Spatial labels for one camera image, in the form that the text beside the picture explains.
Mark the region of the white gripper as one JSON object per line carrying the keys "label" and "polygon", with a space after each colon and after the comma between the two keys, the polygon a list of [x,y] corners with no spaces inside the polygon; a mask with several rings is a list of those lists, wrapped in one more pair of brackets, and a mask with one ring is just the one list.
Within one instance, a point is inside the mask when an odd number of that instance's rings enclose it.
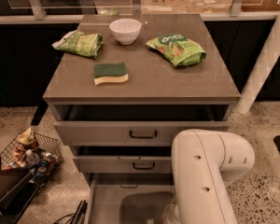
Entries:
{"label": "white gripper", "polygon": [[181,224],[176,196],[165,206],[161,216],[161,224]]}

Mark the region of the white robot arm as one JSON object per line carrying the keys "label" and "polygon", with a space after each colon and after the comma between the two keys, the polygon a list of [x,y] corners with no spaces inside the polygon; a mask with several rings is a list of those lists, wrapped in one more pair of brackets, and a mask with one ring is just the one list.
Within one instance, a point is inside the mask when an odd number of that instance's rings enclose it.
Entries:
{"label": "white robot arm", "polygon": [[185,130],[172,144],[174,198],[161,224],[238,224],[226,187],[255,162],[252,146],[235,133]]}

